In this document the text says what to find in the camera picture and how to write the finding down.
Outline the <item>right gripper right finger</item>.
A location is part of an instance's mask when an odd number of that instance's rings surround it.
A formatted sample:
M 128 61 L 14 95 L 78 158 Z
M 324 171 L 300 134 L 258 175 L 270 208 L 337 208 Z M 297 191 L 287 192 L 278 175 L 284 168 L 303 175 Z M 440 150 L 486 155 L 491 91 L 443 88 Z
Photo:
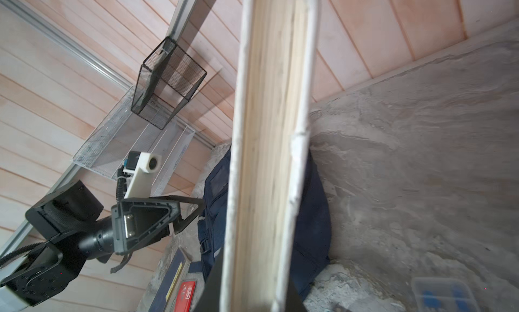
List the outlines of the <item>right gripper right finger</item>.
M 307 312 L 304 301 L 308 296 L 308 287 L 306 286 L 302 293 L 297 290 L 297 286 L 289 278 L 287 285 L 287 295 L 285 299 L 285 312 Z

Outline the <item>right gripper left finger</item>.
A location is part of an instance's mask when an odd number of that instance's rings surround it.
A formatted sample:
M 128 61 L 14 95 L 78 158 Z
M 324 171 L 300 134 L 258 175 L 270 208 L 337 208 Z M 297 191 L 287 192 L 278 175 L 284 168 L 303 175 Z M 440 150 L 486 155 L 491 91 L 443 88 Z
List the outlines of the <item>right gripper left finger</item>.
M 216 256 L 215 264 L 205 282 L 204 291 L 197 301 L 194 312 L 219 312 L 220 292 L 222 286 L 224 249 L 221 248 Z

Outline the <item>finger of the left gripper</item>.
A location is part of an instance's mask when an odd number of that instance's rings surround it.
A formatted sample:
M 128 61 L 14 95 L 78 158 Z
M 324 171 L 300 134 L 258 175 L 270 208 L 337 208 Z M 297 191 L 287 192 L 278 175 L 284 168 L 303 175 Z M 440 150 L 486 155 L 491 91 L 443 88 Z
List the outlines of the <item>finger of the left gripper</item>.
M 131 258 L 132 258 L 132 253 L 124 255 L 124 257 L 122 258 L 120 264 L 115 266 L 115 267 L 112 267 L 110 269 L 110 273 L 111 274 L 115 274 L 115 273 L 119 272 L 121 269 L 123 269 L 127 265 L 127 263 L 131 260 Z
M 178 211 L 171 221 L 175 235 L 183 232 L 204 212 L 206 207 L 202 198 L 170 195 L 168 200 L 174 203 L 174 208 Z

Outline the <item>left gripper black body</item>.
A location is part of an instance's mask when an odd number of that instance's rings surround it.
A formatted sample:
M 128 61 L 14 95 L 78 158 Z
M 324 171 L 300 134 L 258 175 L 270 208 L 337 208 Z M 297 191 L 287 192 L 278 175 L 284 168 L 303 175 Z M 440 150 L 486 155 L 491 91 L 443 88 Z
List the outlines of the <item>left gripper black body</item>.
M 181 216 L 169 197 L 127 198 L 111 208 L 114 252 L 128 255 L 170 236 L 170 224 Z

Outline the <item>blue book yellow spine label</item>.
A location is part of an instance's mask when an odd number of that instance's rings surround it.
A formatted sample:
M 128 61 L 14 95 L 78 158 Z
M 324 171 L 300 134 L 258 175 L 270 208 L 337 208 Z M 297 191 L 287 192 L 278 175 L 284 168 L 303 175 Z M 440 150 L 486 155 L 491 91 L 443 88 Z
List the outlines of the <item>blue book yellow spine label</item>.
M 166 311 L 175 291 L 178 290 L 187 274 L 190 264 L 191 260 L 184 248 L 178 248 L 148 309 L 149 312 Z

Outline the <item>navy blue student backpack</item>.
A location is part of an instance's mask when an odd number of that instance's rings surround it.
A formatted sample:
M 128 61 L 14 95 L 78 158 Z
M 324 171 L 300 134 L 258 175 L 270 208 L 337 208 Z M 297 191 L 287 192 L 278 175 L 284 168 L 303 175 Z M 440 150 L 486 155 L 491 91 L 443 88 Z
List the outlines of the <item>navy blue student backpack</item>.
M 197 222 L 201 260 L 191 271 L 201 272 L 204 279 L 215 265 L 223 247 L 227 222 L 227 198 L 231 151 L 228 150 L 205 180 L 204 212 Z M 306 161 L 304 187 L 297 216 L 290 278 L 298 295 L 305 300 L 311 284 L 330 263 L 331 214 L 327 196 L 311 154 Z

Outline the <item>white book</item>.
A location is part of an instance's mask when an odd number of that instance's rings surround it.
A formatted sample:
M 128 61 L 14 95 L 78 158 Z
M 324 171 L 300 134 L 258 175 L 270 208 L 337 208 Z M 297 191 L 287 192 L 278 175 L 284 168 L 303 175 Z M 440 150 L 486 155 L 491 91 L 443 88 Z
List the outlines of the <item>white book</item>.
M 243 0 L 221 311 L 284 311 L 320 0 Z

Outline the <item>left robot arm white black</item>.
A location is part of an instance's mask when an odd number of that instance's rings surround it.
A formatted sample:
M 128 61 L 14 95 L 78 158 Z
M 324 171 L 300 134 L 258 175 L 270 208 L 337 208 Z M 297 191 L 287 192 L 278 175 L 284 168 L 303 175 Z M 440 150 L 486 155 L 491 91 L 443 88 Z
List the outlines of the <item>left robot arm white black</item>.
M 122 257 L 119 272 L 132 254 L 171 232 L 181 233 L 204 212 L 201 198 L 127 197 L 125 178 L 118 181 L 116 204 L 101 218 L 102 204 L 81 182 L 46 195 L 28 210 L 28 221 L 44 242 L 16 249 L 1 258 L 1 310 L 22 311 L 54 297 L 76 279 L 86 261 L 106 263 Z

